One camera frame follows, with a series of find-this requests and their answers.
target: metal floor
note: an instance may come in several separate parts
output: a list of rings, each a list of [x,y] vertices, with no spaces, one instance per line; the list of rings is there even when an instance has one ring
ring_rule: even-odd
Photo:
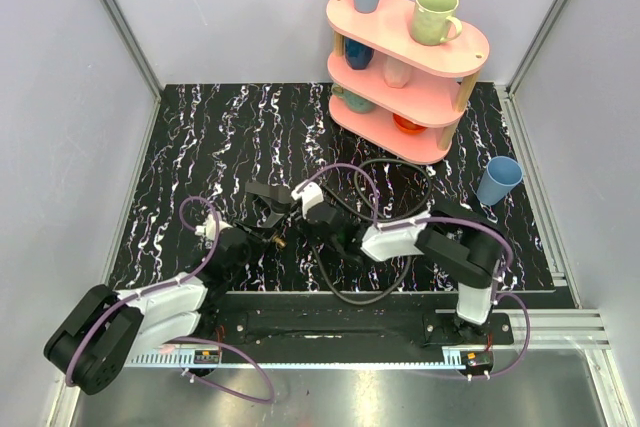
[[[508,362],[511,353],[496,356]],[[575,351],[529,352],[505,377],[472,384],[407,371],[280,370],[269,375],[278,402],[262,406],[191,385],[177,371],[127,369],[102,393],[81,395],[73,425],[606,425],[586,360]],[[231,388],[265,395],[250,370],[221,370],[212,377]]]

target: black cable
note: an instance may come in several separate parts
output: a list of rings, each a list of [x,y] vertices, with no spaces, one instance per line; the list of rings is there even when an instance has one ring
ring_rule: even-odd
[[[374,297],[373,299],[351,300],[350,298],[342,294],[342,292],[336,289],[336,287],[333,285],[333,282],[331,282],[331,279],[329,278],[329,274],[324,268],[324,264],[322,263],[322,260],[320,260],[320,254],[318,254],[318,250],[316,249],[316,246],[313,245],[313,243],[311,243],[311,252],[313,253],[314,258],[316,259],[316,263],[318,264],[318,268],[320,269],[320,274],[322,274],[322,278],[327,283],[329,290],[333,292],[336,297],[338,297],[340,300],[342,300],[343,302],[349,305],[371,305],[384,299],[389,294],[391,294],[391,292],[393,292],[398,288],[398,286],[404,281],[404,278],[407,276],[407,274],[409,273],[409,270],[411,269],[411,262],[407,261],[407,265],[402,270],[402,272],[400,273],[400,276],[395,280],[395,282],[391,284],[386,290],[384,290],[380,295]]]
[[[425,181],[427,182],[427,191],[425,192],[423,197],[420,199],[420,202],[418,202],[415,205],[415,207],[413,207],[412,209],[410,209],[409,211],[407,211],[406,213],[404,213],[402,215],[398,215],[398,216],[392,217],[390,219],[381,220],[380,223],[393,222],[395,220],[406,219],[406,218],[409,218],[409,217],[413,217],[414,215],[416,215],[419,212],[422,212],[424,210],[424,207],[427,205],[427,202],[429,202],[429,197],[431,197],[431,191],[433,190],[433,184],[431,183],[431,179],[429,178],[429,174],[427,173],[427,171],[422,169],[422,168],[420,168],[419,166],[417,166],[415,164],[412,164],[410,162],[407,162],[405,160],[387,159],[387,158],[382,158],[382,157],[381,158],[377,158],[377,159],[369,159],[369,160],[363,162],[362,164],[360,164],[358,167],[365,168],[368,165],[378,164],[378,163],[396,164],[396,165],[401,165],[401,166],[404,166],[404,167],[409,167],[410,169],[413,169],[416,172],[418,172],[419,174],[421,174],[424,177]],[[354,185],[355,185],[356,193],[358,194],[360,199],[364,202],[364,205],[369,207],[369,210],[371,212],[373,212],[373,204],[369,201],[369,199],[367,198],[365,193],[362,190],[360,190],[360,173],[359,172],[355,173],[355,175],[353,177],[353,182],[354,182]],[[321,185],[320,187],[327,194],[329,194],[329,196],[332,197],[333,200],[335,200],[340,205],[340,207],[342,207],[343,209],[345,209],[349,213],[355,215],[356,217],[358,217],[361,220],[364,220],[364,221],[367,221],[367,222],[371,222],[371,214],[364,215],[364,214],[358,212],[356,209],[354,209],[349,204],[347,204],[344,200],[342,200],[338,196],[338,194],[336,194],[329,187],[327,187],[325,185]],[[378,216],[383,217],[384,213],[378,212]]]

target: teal cup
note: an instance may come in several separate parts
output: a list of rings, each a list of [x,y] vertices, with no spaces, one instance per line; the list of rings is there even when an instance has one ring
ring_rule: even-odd
[[[518,162],[509,157],[494,157],[487,164],[476,197],[484,205],[495,205],[520,182],[522,167]]]
[[[344,89],[338,84],[333,84],[331,86],[331,93],[344,100],[344,103],[347,104],[349,110],[357,112],[358,114],[366,114],[376,108],[376,105],[373,102]]]

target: green mug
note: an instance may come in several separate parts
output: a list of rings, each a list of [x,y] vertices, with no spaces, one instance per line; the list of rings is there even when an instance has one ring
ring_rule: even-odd
[[[331,86],[331,93],[340,97],[344,100],[344,103],[347,104],[350,110],[357,112],[358,114],[366,114],[367,112],[371,112],[375,109],[375,104],[364,97],[360,97],[357,94],[343,88],[338,84],[333,84]]]
[[[411,19],[411,37],[422,45],[440,45],[462,33],[462,23],[454,17],[458,0],[416,0]],[[447,37],[450,25],[456,30]]]

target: pink wooden shelf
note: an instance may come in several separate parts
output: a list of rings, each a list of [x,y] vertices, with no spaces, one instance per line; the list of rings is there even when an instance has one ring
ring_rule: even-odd
[[[436,135],[440,129],[427,129],[419,135],[405,134],[393,123],[391,112],[381,107],[368,114],[357,114],[332,95],[329,112],[345,129],[414,164],[434,164],[447,155],[448,149],[438,149]]]
[[[344,56],[332,53],[327,67],[335,83],[416,124],[444,127],[464,115],[453,107],[460,88],[454,79],[414,69],[409,83],[394,89],[382,76],[384,58],[385,54],[376,52],[366,69],[353,70]]]
[[[412,0],[380,0],[378,9],[361,14],[353,0],[330,0],[327,17],[333,30],[439,77],[465,77],[480,70],[489,42],[473,25],[462,22],[462,34],[438,46],[418,44],[409,34]]]

